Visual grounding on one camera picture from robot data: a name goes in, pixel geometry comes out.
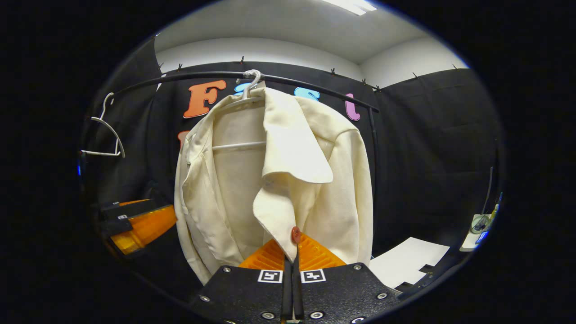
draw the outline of black backdrop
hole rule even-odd
[[[100,117],[102,102],[110,92],[121,90],[132,84],[161,76],[154,39],[144,42],[134,54],[122,62],[113,75],[98,90],[92,105],[86,110],[79,149],[113,153],[116,138],[104,125],[89,120]],[[138,197],[157,196],[156,184],[146,176],[146,128],[150,106],[156,86],[147,86],[108,99],[103,120],[120,137],[126,158],[83,155],[82,179],[85,182],[88,202],[131,201]]]
[[[490,168],[499,171],[502,132],[490,96],[470,69],[418,76],[375,95],[383,179],[375,255],[410,236],[457,250],[482,212]],[[489,211],[502,188],[492,181]]]

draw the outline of orange letter f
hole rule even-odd
[[[188,88],[191,92],[190,103],[188,105],[188,110],[184,112],[184,118],[192,118],[196,116],[206,115],[208,113],[208,108],[204,106],[204,101],[208,100],[208,103],[213,104],[218,96],[218,91],[216,89],[223,90],[226,88],[226,82],[224,80],[207,82],[202,84],[196,84]]]

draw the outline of empty hanger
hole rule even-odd
[[[80,150],[80,152],[84,152],[84,153],[89,154],[89,155],[100,155],[100,156],[119,156],[120,154],[122,154],[122,158],[126,157],[126,154],[124,152],[124,146],[122,146],[122,141],[120,140],[120,137],[118,137],[118,134],[112,128],[112,126],[110,126],[107,122],[102,120],[102,118],[104,117],[104,113],[106,112],[106,101],[108,100],[108,98],[110,96],[113,96],[113,95],[114,95],[114,93],[111,92],[106,96],[106,98],[104,98],[104,102],[102,103],[102,114],[100,115],[100,118],[91,117],[90,119],[95,121],[95,122],[103,124],[104,126],[106,126],[108,129],[110,129],[112,131],[112,133],[116,137],[116,148],[114,149],[114,153],[102,153],[102,152],[94,152],[94,151],[89,151],[89,150]]]

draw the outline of cream jacket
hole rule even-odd
[[[190,267],[206,284],[270,239],[293,262],[294,226],[344,262],[368,265],[372,185],[358,129],[318,101],[269,88],[255,96],[264,101],[242,109],[225,108],[239,96],[222,99],[180,150],[174,208]],[[266,145],[212,150],[256,141]]]

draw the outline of white wall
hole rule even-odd
[[[156,53],[158,64],[163,73],[182,67],[217,62],[238,62],[244,56],[245,61],[276,62],[312,67],[355,80],[364,78],[357,64],[334,54],[312,47],[264,38],[220,38],[202,40],[170,48]]]
[[[395,45],[360,64],[366,83],[383,88],[438,71],[467,68],[456,54],[439,41],[424,37]]]

